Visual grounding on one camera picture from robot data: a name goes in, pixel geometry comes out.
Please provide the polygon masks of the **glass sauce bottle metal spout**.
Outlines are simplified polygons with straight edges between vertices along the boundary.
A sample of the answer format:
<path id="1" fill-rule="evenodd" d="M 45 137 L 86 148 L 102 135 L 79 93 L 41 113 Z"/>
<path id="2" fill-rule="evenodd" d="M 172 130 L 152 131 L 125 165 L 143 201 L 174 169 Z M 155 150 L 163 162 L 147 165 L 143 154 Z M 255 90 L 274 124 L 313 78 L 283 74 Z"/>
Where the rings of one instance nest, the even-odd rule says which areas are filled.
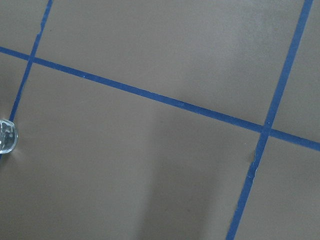
<path id="1" fill-rule="evenodd" d="M 17 145 L 18 130 L 15 124 L 7 119 L 0 120 L 0 154 L 10 153 Z"/>

